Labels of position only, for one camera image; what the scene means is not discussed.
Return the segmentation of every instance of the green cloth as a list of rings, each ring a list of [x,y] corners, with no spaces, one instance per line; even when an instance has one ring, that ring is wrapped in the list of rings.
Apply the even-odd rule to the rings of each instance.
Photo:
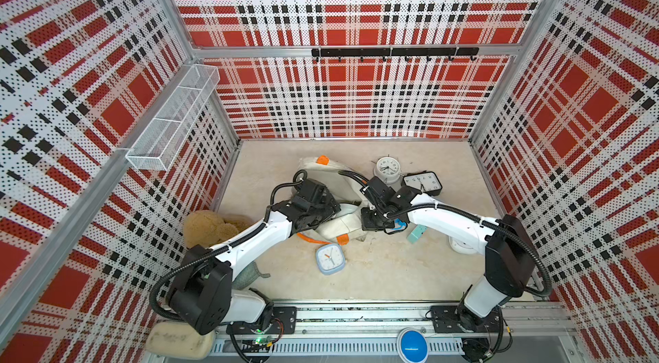
[[[258,270],[258,266],[256,265],[256,262],[252,261],[247,265],[246,268],[244,268],[238,274],[236,279],[231,284],[231,288],[233,288],[234,290],[243,290],[249,287],[249,285],[251,285],[259,277],[263,277],[264,279],[267,279],[268,277],[270,277],[270,274],[261,273]]]

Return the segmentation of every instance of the robotic arm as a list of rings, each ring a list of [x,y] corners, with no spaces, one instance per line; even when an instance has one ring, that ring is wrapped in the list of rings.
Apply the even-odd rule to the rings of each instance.
[[[361,174],[339,174],[358,181],[360,191],[371,207],[362,208],[362,224],[367,230],[394,227],[394,220],[434,228],[473,247],[485,256],[485,273],[465,293],[457,308],[457,318],[464,331],[475,331],[492,309],[524,291],[546,296],[552,286],[523,225],[512,216],[502,220],[480,217],[444,205],[427,194],[403,186],[398,191],[379,178],[370,180]],[[295,187],[291,199],[274,204],[276,191]],[[163,276],[150,295],[152,308],[161,316],[189,323],[199,334],[206,334],[221,324],[243,321],[265,330],[273,321],[272,302],[258,291],[231,289],[234,278],[253,260],[276,243],[308,229],[315,229],[340,211],[328,189],[307,179],[277,186],[271,195],[265,217],[234,238],[210,247],[195,246],[182,266]],[[535,266],[543,276],[544,290],[526,287]],[[166,301],[176,314],[157,302],[160,287],[174,278]]]

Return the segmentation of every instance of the white alarm clock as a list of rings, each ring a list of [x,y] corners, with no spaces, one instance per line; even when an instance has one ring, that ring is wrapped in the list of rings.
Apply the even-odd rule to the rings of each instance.
[[[401,164],[392,157],[383,157],[375,163],[373,174],[384,184],[393,184],[401,176]]]
[[[334,274],[345,267],[343,251],[336,243],[325,244],[316,250],[316,261],[320,272],[325,275]]]

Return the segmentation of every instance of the blue object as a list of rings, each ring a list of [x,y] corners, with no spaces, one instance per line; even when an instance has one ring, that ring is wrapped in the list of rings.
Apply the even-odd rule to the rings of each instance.
[[[316,250],[316,263],[320,273],[331,275],[343,270],[345,256],[341,246],[336,243],[325,244]]]
[[[393,224],[395,225],[395,227],[392,228],[391,231],[398,231],[407,227],[407,223],[405,223],[404,221],[400,221],[400,219],[395,219],[393,221]]]
[[[410,243],[416,243],[416,241],[417,241],[419,238],[421,238],[421,236],[423,235],[423,233],[426,232],[426,230],[427,230],[427,227],[426,227],[426,226],[424,226],[424,225],[416,225],[416,227],[414,227],[414,230],[412,230],[412,232],[410,233],[410,235],[407,236],[407,241],[409,241]]]
[[[407,363],[423,363],[428,358],[426,338],[414,329],[405,329],[398,335],[398,354]]]

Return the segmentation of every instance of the round blue button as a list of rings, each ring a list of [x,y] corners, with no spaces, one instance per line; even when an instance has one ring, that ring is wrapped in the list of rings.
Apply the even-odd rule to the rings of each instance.
[[[403,334],[401,352],[409,362],[420,363],[428,357],[428,343],[421,333],[410,330]]]

